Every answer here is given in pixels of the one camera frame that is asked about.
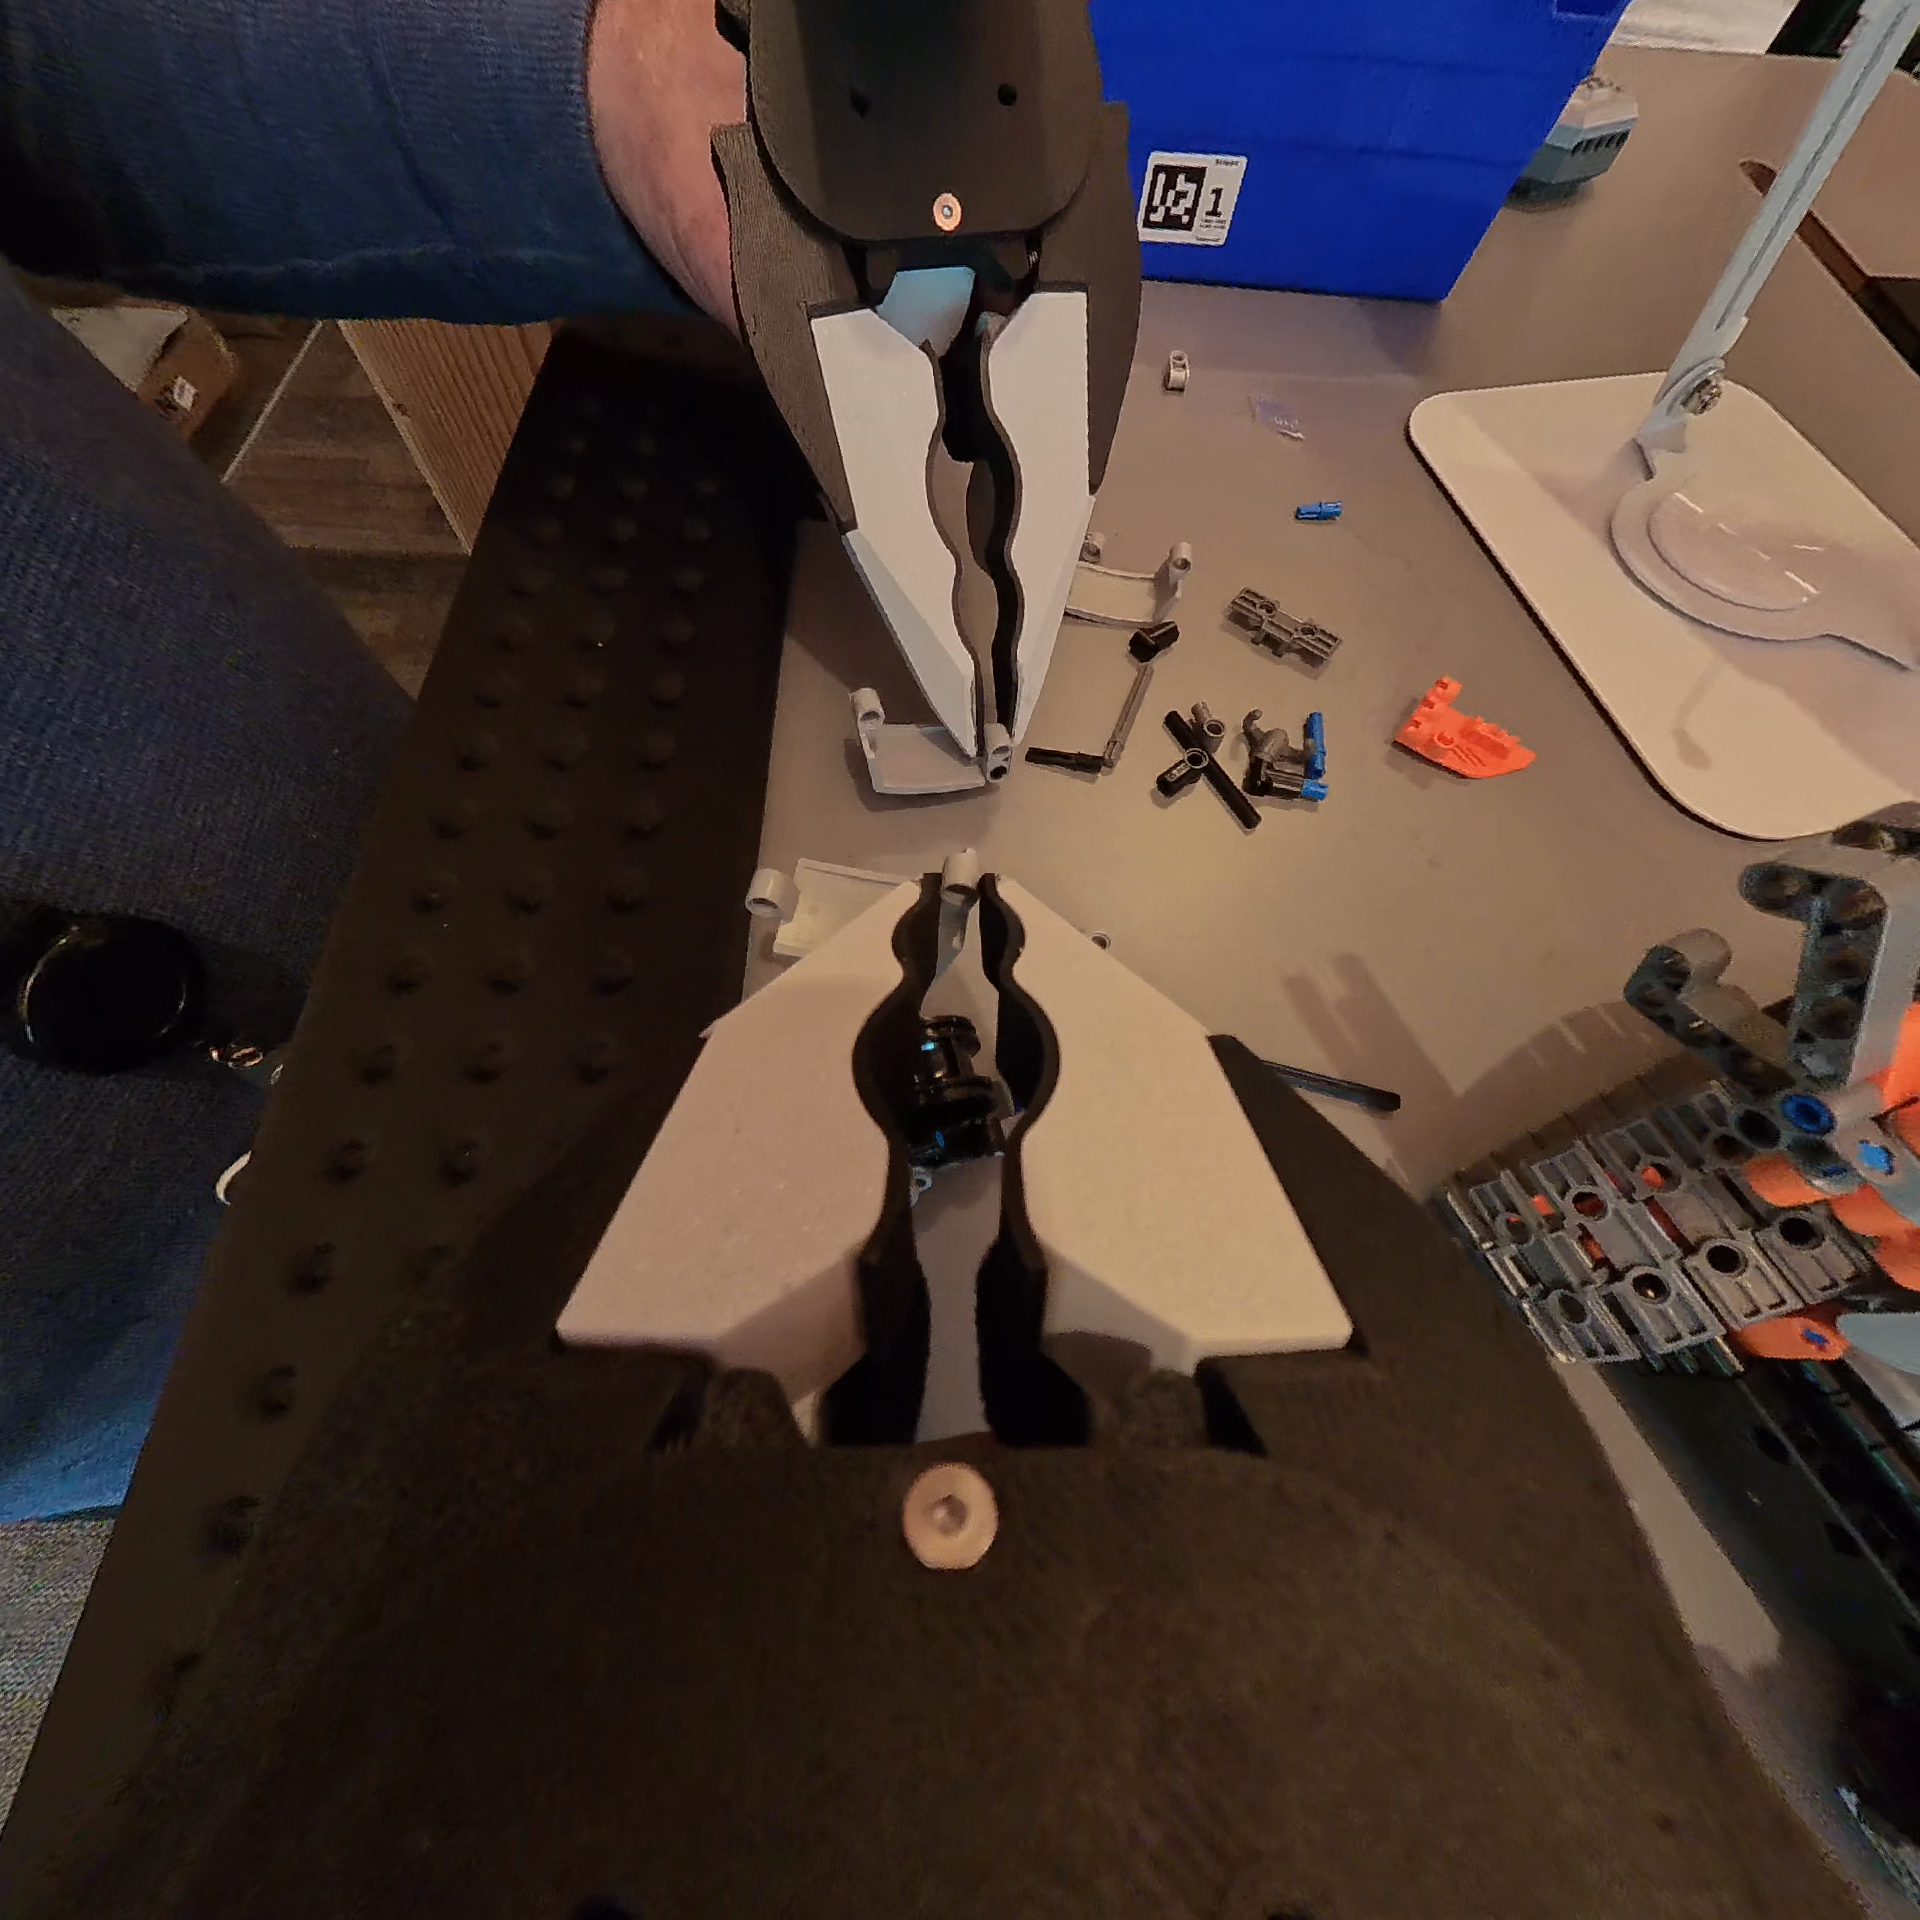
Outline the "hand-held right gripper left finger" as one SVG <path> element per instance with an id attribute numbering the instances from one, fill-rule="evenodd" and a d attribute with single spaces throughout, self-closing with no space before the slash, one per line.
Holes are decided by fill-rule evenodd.
<path id="1" fill-rule="evenodd" d="M 556 1338 L 761 1369 L 831 1445 L 913 1445 L 928 1285 L 913 1236 L 944 880 L 893 880 L 722 1015 Z"/>

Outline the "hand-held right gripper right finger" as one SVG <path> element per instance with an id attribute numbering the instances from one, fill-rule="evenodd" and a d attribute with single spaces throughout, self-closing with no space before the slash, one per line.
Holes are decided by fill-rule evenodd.
<path id="1" fill-rule="evenodd" d="M 976 1263 L 976 1396 L 1003 1445 L 1087 1445 L 1068 1358 L 1196 1378 L 1340 1356 L 1351 1318 L 1211 1031 L 1006 878 L 976 889 L 1012 1095 Z"/>

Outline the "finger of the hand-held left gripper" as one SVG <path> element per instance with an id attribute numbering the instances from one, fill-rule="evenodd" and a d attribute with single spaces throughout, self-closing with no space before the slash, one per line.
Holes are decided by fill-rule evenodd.
<path id="1" fill-rule="evenodd" d="M 976 321 L 976 403 L 998 725 L 1027 740 L 1091 523 L 1091 303 L 1078 288 Z"/>
<path id="2" fill-rule="evenodd" d="M 935 722 L 981 755 L 981 674 L 961 635 L 961 553 L 928 504 L 944 448 L 944 354 L 973 296 L 881 296 L 810 316 L 831 429 L 845 473 L 845 553 Z"/>

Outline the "grey grooved curved panel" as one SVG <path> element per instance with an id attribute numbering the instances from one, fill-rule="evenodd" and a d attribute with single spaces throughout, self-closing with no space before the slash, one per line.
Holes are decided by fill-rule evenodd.
<path id="1" fill-rule="evenodd" d="M 1171 545 L 1155 573 L 1124 573 L 1102 559 L 1102 538 L 1087 538 L 1068 585 L 1068 621 L 1118 627 L 1118 632 L 1163 627 L 1172 621 L 1186 573 L 1190 573 L 1190 545 Z"/>

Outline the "person's left forearm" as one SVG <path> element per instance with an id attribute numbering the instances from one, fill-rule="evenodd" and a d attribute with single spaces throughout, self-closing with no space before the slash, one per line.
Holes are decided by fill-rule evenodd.
<path id="1" fill-rule="evenodd" d="M 276 316 L 675 303 L 590 144 L 590 11 L 5 0 L 5 260 Z"/>

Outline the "person's left hand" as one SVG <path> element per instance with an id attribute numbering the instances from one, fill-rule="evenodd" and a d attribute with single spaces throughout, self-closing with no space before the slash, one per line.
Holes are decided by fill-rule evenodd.
<path id="1" fill-rule="evenodd" d="M 708 132 L 744 124 L 744 55 L 708 0 L 602 0 L 584 77 L 590 144 L 626 229 L 731 335 L 731 229 Z"/>

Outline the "long black axle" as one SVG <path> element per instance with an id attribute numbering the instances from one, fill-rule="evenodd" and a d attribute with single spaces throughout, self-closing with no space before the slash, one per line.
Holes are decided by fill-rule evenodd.
<path id="1" fill-rule="evenodd" d="M 1163 725 L 1171 740 L 1186 752 L 1186 744 L 1202 744 L 1219 755 L 1219 744 L 1179 717 L 1179 709 L 1163 709 Z M 1219 789 L 1211 789 L 1241 826 L 1258 826 L 1258 806 L 1235 789 L 1235 775 L 1219 764 Z"/>
<path id="2" fill-rule="evenodd" d="M 1313 1066 L 1289 1066 L 1289 1059 L 1258 1059 L 1258 1066 L 1272 1066 L 1289 1093 L 1351 1101 L 1366 1117 L 1393 1117 L 1399 1109 L 1399 1093 L 1386 1093 L 1386 1084 L 1357 1084 L 1357 1078 L 1313 1072 Z"/>

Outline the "grey H-shaped connector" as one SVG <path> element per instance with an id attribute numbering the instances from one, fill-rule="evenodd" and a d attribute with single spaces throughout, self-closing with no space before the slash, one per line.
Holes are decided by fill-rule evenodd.
<path id="1" fill-rule="evenodd" d="M 1340 650 L 1340 635 L 1328 627 L 1289 613 L 1266 592 L 1235 592 L 1235 601 L 1220 613 L 1241 635 L 1250 635 L 1272 655 L 1301 655 L 1301 662 L 1325 665 Z"/>

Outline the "wooden pillar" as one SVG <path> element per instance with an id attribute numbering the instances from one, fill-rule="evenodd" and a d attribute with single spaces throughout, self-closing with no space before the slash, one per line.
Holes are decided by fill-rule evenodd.
<path id="1" fill-rule="evenodd" d="M 474 545 L 556 321 L 342 321 L 459 547 Z"/>

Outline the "blue plastic bin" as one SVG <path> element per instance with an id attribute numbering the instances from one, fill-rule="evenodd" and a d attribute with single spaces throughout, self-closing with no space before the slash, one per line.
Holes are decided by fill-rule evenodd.
<path id="1" fill-rule="evenodd" d="M 1440 303 L 1622 0 L 1091 0 L 1140 272 Z"/>

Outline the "grey orange tracked toy robot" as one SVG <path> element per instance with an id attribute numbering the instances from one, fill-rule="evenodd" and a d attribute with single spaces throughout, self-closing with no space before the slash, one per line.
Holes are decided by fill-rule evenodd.
<path id="1" fill-rule="evenodd" d="M 1434 1185 L 1434 1217 L 1562 1364 L 1630 1364 L 1858 1678 L 1835 1804 L 1915 1895 L 1920 1629 L 1920 823 L 1915 798 L 1740 870 L 1801 929 L 1737 990 L 1684 929 L 1622 1000 L 1675 1056 Z"/>

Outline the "white book stand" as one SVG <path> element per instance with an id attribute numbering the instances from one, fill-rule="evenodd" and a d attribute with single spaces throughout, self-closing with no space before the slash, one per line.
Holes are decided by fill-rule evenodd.
<path id="1" fill-rule="evenodd" d="M 1648 775 L 1749 839 L 1915 798 L 1915 538 L 1723 371 L 1915 20 L 1915 0 L 1858 11 L 1663 377 L 1469 389 L 1408 418 Z"/>

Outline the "orange wedge brick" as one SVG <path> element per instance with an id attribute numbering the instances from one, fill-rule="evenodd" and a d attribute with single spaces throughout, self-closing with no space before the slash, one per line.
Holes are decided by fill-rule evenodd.
<path id="1" fill-rule="evenodd" d="M 1523 744 L 1513 736 L 1505 736 L 1482 717 L 1469 717 L 1457 697 L 1463 697 L 1463 678 L 1450 678 L 1450 674 L 1428 678 L 1422 697 L 1393 725 L 1393 744 L 1428 768 L 1463 775 L 1463 782 L 1494 782 L 1494 775 L 1523 775 L 1537 764 L 1531 744 Z"/>

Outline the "grey toy control hub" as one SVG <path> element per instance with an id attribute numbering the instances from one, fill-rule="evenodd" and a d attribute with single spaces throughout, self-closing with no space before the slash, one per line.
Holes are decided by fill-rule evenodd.
<path id="1" fill-rule="evenodd" d="M 1547 200 L 1582 198 L 1592 176 L 1614 166 L 1634 124 L 1641 124 L 1641 99 L 1622 82 L 1592 71 L 1587 82 L 1574 82 L 1562 118 L 1531 146 L 1531 160 L 1523 166 L 1505 200 L 1547 208 Z"/>

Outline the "brown cardboard box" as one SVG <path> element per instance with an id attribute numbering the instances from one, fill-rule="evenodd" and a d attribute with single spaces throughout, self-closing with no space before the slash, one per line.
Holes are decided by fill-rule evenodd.
<path id="1" fill-rule="evenodd" d="M 179 443 L 204 433 L 219 399 L 239 389 L 239 355 L 187 303 L 112 296 L 49 310 L 132 399 L 145 399 Z"/>

